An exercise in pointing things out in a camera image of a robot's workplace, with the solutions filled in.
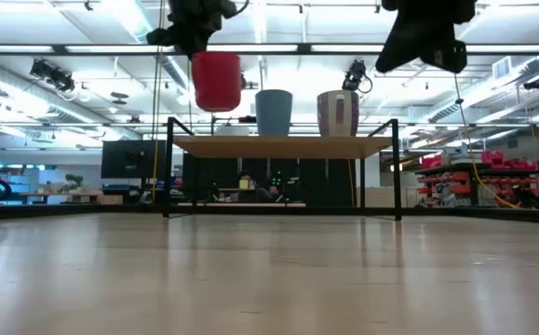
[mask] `black barrier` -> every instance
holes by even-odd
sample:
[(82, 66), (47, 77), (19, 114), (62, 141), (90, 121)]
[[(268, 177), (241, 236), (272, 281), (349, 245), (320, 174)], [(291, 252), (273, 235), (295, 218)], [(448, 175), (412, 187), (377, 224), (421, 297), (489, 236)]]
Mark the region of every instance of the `black barrier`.
[[(46, 216), (97, 214), (97, 213), (164, 213), (165, 206), (143, 205), (21, 205), (0, 206), (0, 220), (19, 218), (36, 218)], [(525, 221), (539, 223), (539, 209), (506, 209), (506, 208), (403, 208), (402, 214), (412, 216), (449, 216), (493, 219), (500, 221)], [(393, 220), (394, 208), (216, 208), (199, 206), (193, 208), (174, 208), (169, 218), (191, 214), (215, 215), (349, 215), (370, 216), (383, 220)]]

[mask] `ceiling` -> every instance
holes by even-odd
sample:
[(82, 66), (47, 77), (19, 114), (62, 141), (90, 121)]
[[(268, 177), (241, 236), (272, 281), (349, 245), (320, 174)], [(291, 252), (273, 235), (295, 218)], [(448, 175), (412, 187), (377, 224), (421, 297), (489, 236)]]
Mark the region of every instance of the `ceiling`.
[[(131, 34), (131, 20), (140, 17), (146, 20), (150, 27), (156, 27), (159, 23), (160, 5), (164, 6), (164, 14), (168, 13), (165, 0), (163, 4), (157, 0), (90, 1), (93, 11), (87, 11), (84, 2), (1, 0), (0, 44), (135, 44), (139, 43), (139, 39), (134, 37), (134, 33)], [(249, 8), (238, 17), (225, 21), (223, 29), (214, 34), (210, 42), (383, 43), (396, 13), (384, 9), (377, 12), (375, 4), (378, 2), (379, 0), (251, 0)], [(135, 10), (135, 3), (140, 5), (142, 14)], [(467, 44), (539, 44), (539, 1), (478, 1), (478, 16), (470, 23), (456, 27), (456, 34)], [(171, 57), (178, 72), (188, 77), (187, 59), (184, 56)], [(468, 66), (458, 75), (460, 89), (467, 92), (487, 76), (491, 76), (492, 65), (504, 57), (470, 56)], [(35, 59), (45, 59), (72, 72), (77, 87), (83, 89), (71, 94), (57, 94), (48, 84), (35, 82), (29, 75)], [(292, 122), (315, 123), (317, 95), (339, 89), (344, 72), (356, 59), (364, 60), (367, 67), (372, 69), (376, 56), (247, 55), (242, 56), (242, 70), (249, 81), (263, 83), (265, 89), (280, 88), (293, 93)], [(380, 123), (392, 117), (399, 118), (402, 122), (427, 122), (427, 117), (432, 116), (433, 108), (453, 100), (456, 96), (452, 74), (423, 66), (418, 60), (388, 74), (377, 74), (370, 70), (370, 76), (374, 88), (370, 94), (362, 97), (363, 122)], [(60, 106), (61, 113), (52, 116), (52, 122), (81, 122), (81, 116), (84, 116), (95, 122), (124, 123), (134, 115), (138, 115), (142, 122), (152, 122), (155, 59), (150, 56), (122, 56), (116, 59), (109, 56), (0, 55), (0, 83), (24, 90), (24, 93), (45, 100), (50, 105)], [(164, 117), (177, 115), (186, 123), (209, 122), (211, 115), (202, 112), (193, 104), (189, 105), (187, 89), (180, 87), (165, 71), (162, 71), (161, 83), (160, 113)], [(495, 89), (484, 97), (485, 99), (471, 105), (475, 112), (474, 117), (468, 121), (476, 122), (481, 117), (511, 107), (518, 101), (539, 96), (539, 91), (518, 93), (512, 83)], [(113, 105), (114, 98), (110, 96), (112, 92), (128, 94), (127, 104)], [(222, 116), (250, 114), (257, 92), (258, 90), (243, 91), (241, 105)], [(116, 107), (118, 111), (111, 113), (110, 107)], [(415, 130), (408, 128), (402, 135), (419, 140), (415, 135), (411, 135), (416, 134)], [(150, 128), (123, 129), (118, 135), (139, 137), (150, 132)], [(437, 135), (439, 134), (431, 133), (430, 137)]]

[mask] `desk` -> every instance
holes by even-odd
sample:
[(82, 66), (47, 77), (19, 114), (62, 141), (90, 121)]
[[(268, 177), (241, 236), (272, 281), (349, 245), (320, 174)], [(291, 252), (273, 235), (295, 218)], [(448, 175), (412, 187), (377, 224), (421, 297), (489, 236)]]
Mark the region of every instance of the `desk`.
[(47, 199), (50, 196), (70, 196), (73, 198), (73, 202), (81, 202), (81, 197), (88, 196), (89, 197), (89, 203), (94, 203), (98, 201), (99, 194), (55, 194), (55, 193), (22, 193), (20, 194), (20, 199), (23, 203), (23, 205), (27, 205), (29, 203), (29, 197), (41, 197), (42, 201), (45, 205), (47, 205)]

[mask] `red storage bin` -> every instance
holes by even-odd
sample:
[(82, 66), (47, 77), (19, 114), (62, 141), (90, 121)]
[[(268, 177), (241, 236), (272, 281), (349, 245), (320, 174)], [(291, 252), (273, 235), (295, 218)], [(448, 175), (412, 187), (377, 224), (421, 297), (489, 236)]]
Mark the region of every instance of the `red storage bin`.
[(470, 174), (468, 172), (453, 172), (452, 180), (453, 181), (469, 181)]
[(454, 194), (470, 194), (472, 191), (470, 185), (453, 185), (450, 189)]
[(482, 152), (482, 163), (490, 164), (492, 169), (503, 169), (505, 167), (505, 154), (503, 151), (485, 150)]
[(530, 162), (527, 159), (512, 159), (506, 161), (505, 164), (511, 169), (536, 170), (538, 165), (535, 162)]
[(437, 167), (440, 167), (440, 165), (441, 165), (441, 156), (440, 155), (435, 156), (435, 157), (431, 157), (431, 158), (426, 158), (426, 157), (422, 158), (422, 168), (424, 168), (424, 169), (437, 168)]

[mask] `computer monitor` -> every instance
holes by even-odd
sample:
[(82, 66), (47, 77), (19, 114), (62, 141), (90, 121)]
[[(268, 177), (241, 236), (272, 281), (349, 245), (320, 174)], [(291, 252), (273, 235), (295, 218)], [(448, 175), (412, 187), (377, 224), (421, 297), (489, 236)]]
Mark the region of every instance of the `computer monitor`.
[[(154, 178), (155, 141), (105, 141), (101, 155), (104, 179)], [(156, 177), (166, 176), (166, 142), (157, 142)]]

